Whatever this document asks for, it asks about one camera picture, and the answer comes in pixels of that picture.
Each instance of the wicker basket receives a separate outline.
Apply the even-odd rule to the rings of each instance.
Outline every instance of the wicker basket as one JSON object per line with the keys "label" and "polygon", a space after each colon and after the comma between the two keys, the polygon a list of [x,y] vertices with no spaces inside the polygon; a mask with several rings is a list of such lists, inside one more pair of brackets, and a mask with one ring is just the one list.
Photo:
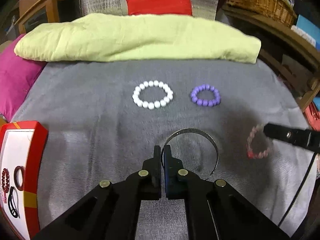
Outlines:
{"label": "wicker basket", "polygon": [[270,17],[289,28],[297,18],[285,0],[227,0],[227,4]]}

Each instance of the red beaded bracelet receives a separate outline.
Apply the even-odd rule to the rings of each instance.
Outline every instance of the red beaded bracelet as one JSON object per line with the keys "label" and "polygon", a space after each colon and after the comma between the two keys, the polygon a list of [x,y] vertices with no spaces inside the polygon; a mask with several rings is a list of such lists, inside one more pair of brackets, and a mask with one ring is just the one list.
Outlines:
{"label": "red beaded bracelet", "polygon": [[262,124],[258,124],[257,126],[252,128],[252,131],[250,132],[249,137],[247,138],[247,157],[249,159],[262,159],[262,158],[266,158],[268,156],[268,153],[270,152],[270,148],[268,147],[266,150],[264,150],[263,152],[259,152],[259,153],[254,153],[251,147],[251,143],[252,140],[254,138],[254,136],[256,135],[256,133],[258,131],[263,130],[264,125]]}
{"label": "red beaded bracelet", "polygon": [[1,178],[1,183],[2,183],[2,190],[4,193],[9,193],[9,188],[10,188],[10,176],[9,176],[9,171],[8,169],[4,168],[2,171],[2,178]]}

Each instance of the metal bangle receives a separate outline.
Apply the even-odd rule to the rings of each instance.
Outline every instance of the metal bangle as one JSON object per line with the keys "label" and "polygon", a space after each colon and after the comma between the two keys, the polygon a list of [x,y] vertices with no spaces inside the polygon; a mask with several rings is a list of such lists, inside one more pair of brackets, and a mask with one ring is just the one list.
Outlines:
{"label": "metal bangle", "polygon": [[214,171],[216,170],[217,168],[217,165],[218,165],[218,161],[219,161],[219,152],[218,152],[218,146],[216,144],[216,142],[214,141],[214,139],[209,135],[207,134],[205,131],[202,131],[202,130],[199,130],[197,128],[185,128],[185,129],[181,129],[175,133],[173,133],[172,135],[169,136],[169,138],[165,141],[164,145],[163,145],[163,148],[162,148],[162,151],[161,151],[161,165],[164,169],[164,165],[163,165],[163,153],[164,153],[164,147],[176,136],[180,135],[180,134],[183,134],[183,133],[196,133],[196,134],[199,134],[203,137],[205,137],[206,139],[208,139],[211,144],[213,145],[214,149],[216,150],[216,156],[217,156],[217,160],[216,160],[216,164],[213,168],[213,170],[211,171],[210,173],[210,176],[214,173]]}

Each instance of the gray blanket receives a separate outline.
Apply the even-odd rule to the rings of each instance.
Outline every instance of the gray blanket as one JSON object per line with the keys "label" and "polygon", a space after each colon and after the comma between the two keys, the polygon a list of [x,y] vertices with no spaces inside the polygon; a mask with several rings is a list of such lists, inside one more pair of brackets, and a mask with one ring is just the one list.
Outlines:
{"label": "gray blanket", "polygon": [[[169,84],[174,100],[149,110],[132,100],[144,80]],[[199,107],[190,101],[196,85],[220,90],[221,104]],[[164,96],[145,89],[141,99]],[[210,93],[202,97],[210,99]],[[173,132],[195,127],[218,142],[220,162],[210,181],[222,178],[278,223],[290,204],[312,153],[283,142],[256,139],[256,149],[271,145],[265,159],[246,157],[253,126],[275,122],[306,128],[307,123],[287,88],[261,61],[146,60],[114,63],[49,63],[12,121],[38,120],[48,130],[38,181],[38,214],[43,228],[102,179],[124,180],[152,157]],[[212,145],[198,135],[180,135],[170,143],[184,167],[207,178],[213,169]],[[316,178],[314,165],[282,229],[290,236],[305,217]],[[187,239],[183,201],[143,201],[136,239]]]}

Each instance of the white beaded bracelet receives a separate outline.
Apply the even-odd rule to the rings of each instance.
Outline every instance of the white beaded bracelet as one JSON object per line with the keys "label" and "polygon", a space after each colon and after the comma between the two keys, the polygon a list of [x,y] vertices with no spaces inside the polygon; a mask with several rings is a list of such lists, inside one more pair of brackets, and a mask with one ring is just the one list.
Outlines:
{"label": "white beaded bracelet", "polygon": [[[163,99],[161,99],[160,101],[154,101],[154,102],[147,102],[147,101],[142,101],[139,98],[140,92],[142,90],[144,90],[147,87],[160,87],[162,88],[166,93],[167,96],[165,96]],[[133,101],[134,103],[139,106],[139,107],[143,107],[143,108],[149,108],[150,110],[152,109],[158,109],[161,106],[165,107],[171,100],[173,100],[173,92],[170,89],[170,87],[168,86],[168,84],[163,83],[162,81],[158,81],[158,80],[150,80],[145,81],[143,83],[141,83],[140,85],[136,86],[132,95]]]}

